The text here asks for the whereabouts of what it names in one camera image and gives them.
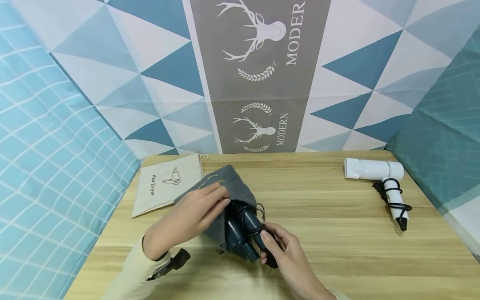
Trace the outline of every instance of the right hand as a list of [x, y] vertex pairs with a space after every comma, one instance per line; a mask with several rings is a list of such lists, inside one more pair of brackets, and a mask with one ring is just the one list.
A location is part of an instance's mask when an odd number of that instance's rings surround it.
[[[336, 297], [317, 279], [299, 239], [278, 224], [266, 222], [265, 225], [274, 232], [275, 237], [263, 230], [262, 240], [275, 257], [278, 269], [295, 299], [336, 300]], [[277, 245], [274, 238], [280, 242], [285, 251]], [[266, 260], [266, 253], [262, 252], [262, 264], [265, 264]]]

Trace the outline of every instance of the hair dryer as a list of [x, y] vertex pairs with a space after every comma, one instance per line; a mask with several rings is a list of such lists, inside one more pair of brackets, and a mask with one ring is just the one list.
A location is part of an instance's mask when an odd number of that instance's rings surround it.
[[400, 230], [406, 231], [407, 211], [412, 210], [412, 207], [405, 204], [401, 196], [399, 181], [403, 174], [402, 164], [396, 161], [345, 158], [345, 178], [380, 181], [374, 183], [373, 187], [390, 207], [392, 217], [400, 226]]
[[250, 238], [257, 244], [260, 251], [267, 253], [266, 265], [272, 268], [278, 268], [275, 257], [265, 247], [260, 232], [266, 230], [270, 232], [257, 218], [257, 208], [246, 202], [231, 200], [225, 209], [225, 240], [227, 242], [227, 251], [240, 256], [243, 259], [249, 259], [252, 263], [260, 258], [255, 248], [250, 243]]

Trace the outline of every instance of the wooden table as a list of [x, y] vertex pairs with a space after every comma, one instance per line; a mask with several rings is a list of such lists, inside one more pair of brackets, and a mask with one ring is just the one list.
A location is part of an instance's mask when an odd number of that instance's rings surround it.
[[[395, 230], [369, 181], [346, 180], [345, 157], [394, 160], [384, 150], [210, 155], [207, 174], [232, 164], [265, 205], [268, 221], [296, 234], [320, 280], [353, 300], [480, 299], [480, 266], [409, 175], [401, 181], [408, 231]], [[155, 156], [144, 165], [178, 158]], [[169, 208], [131, 219], [138, 176], [113, 214], [66, 300], [101, 298], [133, 243]], [[206, 237], [181, 245], [192, 258], [150, 299], [290, 299], [277, 270], [218, 255]]]

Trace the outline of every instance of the hair dryer icon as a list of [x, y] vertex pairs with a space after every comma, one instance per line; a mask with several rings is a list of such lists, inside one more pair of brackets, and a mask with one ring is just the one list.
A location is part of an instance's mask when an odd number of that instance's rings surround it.
[[180, 174], [177, 172], [177, 168], [173, 169], [172, 172], [172, 179], [166, 179], [162, 181], [163, 183], [171, 183], [173, 185], [177, 185], [180, 183]]

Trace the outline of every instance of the gray drawstring bag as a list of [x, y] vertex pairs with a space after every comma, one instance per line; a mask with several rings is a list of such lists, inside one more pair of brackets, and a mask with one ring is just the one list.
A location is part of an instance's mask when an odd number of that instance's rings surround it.
[[[219, 182], [221, 185], [227, 188], [228, 192], [230, 193], [231, 200], [240, 200], [253, 206], [257, 205], [255, 196], [252, 194], [248, 186], [243, 183], [232, 165], [226, 165], [223, 168], [206, 175], [188, 191], [175, 199], [174, 203], [176, 204], [178, 201], [180, 201], [180, 199], [183, 198], [186, 193], [204, 188], [210, 184], [214, 184], [215, 182]], [[204, 234], [213, 239], [216, 244], [222, 248], [222, 250], [227, 250], [225, 241], [225, 212], [222, 212], [212, 222]]]

